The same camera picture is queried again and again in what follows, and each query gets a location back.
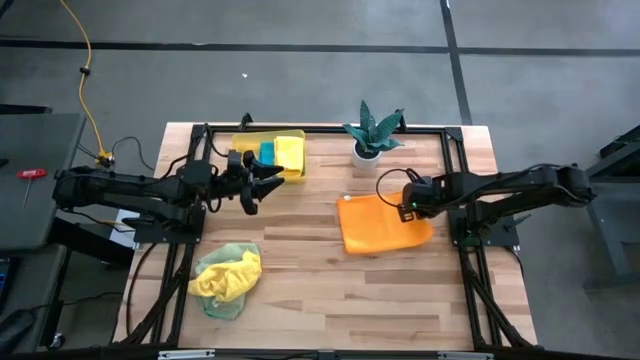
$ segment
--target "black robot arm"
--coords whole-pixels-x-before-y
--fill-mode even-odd
[[[257,214],[254,199],[261,201],[284,182],[273,176],[282,170],[260,163],[251,151],[240,154],[233,150],[221,174],[206,160],[189,161],[175,175],[160,178],[76,167],[56,174],[53,198],[66,211],[99,204],[140,213],[139,218],[123,220],[138,230],[136,241],[181,243],[201,229],[202,202],[216,212],[222,198],[239,195],[245,213]]]
[[[511,194],[494,202],[482,196]],[[498,219],[522,211],[556,204],[587,205],[593,200],[589,178],[576,166],[541,164],[523,171],[476,175],[455,172],[438,177],[421,177],[405,185],[399,207],[403,221],[433,218],[445,210],[465,206],[468,230],[480,231]]]

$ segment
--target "green cloth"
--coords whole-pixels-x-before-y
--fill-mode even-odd
[[[242,254],[244,254],[246,250],[249,250],[256,255],[260,255],[260,249],[256,244],[226,244],[198,260],[198,265],[196,265],[196,276],[200,275],[210,265],[241,261]],[[242,312],[246,296],[247,294],[243,294],[228,303],[219,302],[215,297],[196,296],[196,299],[198,300],[200,310],[207,314],[207,316],[216,319],[233,320],[238,317],[240,312]]]

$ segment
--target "blue sponge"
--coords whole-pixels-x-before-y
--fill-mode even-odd
[[[273,141],[265,141],[260,143],[260,162],[265,165],[273,165],[275,159],[275,148]]]

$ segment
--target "concrete floor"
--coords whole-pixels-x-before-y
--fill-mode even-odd
[[[437,0],[69,3],[94,41],[447,46]],[[449,4],[459,46],[640,48],[640,2],[634,0]],[[16,1],[0,21],[0,37],[81,40],[51,0]],[[82,50],[0,48],[0,102],[81,112],[75,93],[85,56]],[[374,113],[405,108],[409,123],[461,124],[448,54],[98,50],[94,60],[86,100],[104,142],[137,136],[152,163],[168,121],[239,121],[251,112],[264,122],[343,122],[357,118],[365,99]],[[465,55],[460,61],[473,124],[490,127],[501,170],[540,162],[588,166],[600,147],[638,124],[640,57]],[[89,127],[82,143],[95,148]],[[133,143],[119,148],[118,170],[149,174],[135,152]],[[80,154],[76,161],[89,160]],[[540,344],[639,357],[640,287],[582,289],[610,271],[586,211],[536,210],[518,232]],[[80,257],[74,264],[72,274],[100,268]],[[92,276],[112,284],[101,285],[104,291],[124,281],[113,270]],[[103,303],[117,307],[117,301]],[[68,312],[61,324],[68,347],[108,341],[113,317],[92,318],[81,307]]]

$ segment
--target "potted plant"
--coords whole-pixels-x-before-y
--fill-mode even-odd
[[[342,124],[344,129],[356,139],[351,153],[351,161],[355,167],[362,170],[374,169],[383,151],[403,146],[398,140],[389,138],[393,130],[398,127],[400,119],[402,119],[402,110],[397,110],[376,126],[376,119],[371,115],[367,104],[364,101],[360,103],[360,128],[355,128],[351,124]]]

